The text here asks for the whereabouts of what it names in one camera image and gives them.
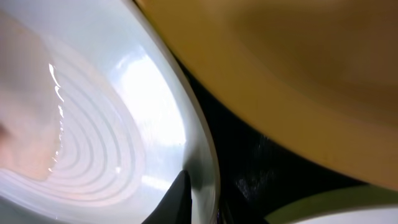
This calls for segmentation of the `light blue plate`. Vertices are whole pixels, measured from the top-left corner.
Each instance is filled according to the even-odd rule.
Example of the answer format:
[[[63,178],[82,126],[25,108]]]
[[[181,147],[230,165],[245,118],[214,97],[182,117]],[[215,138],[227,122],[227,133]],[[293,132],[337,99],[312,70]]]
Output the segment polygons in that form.
[[[2,223],[142,223],[182,170],[215,223],[210,130],[132,1],[1,2]]]

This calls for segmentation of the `yellow plate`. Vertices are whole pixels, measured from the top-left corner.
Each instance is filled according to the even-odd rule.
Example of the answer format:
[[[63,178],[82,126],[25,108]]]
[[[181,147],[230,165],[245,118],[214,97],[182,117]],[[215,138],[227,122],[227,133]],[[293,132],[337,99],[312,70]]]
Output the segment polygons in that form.
[[[397,0],[140,0],[191,74],[290,151],[397,188]]]

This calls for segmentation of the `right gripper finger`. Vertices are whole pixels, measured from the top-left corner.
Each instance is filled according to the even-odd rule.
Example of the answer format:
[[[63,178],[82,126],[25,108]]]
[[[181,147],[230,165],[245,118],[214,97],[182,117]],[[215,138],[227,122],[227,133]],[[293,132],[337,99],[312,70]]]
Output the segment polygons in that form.
[[[191,224],[192,189],[190,176],[182,170],[143,224]]]

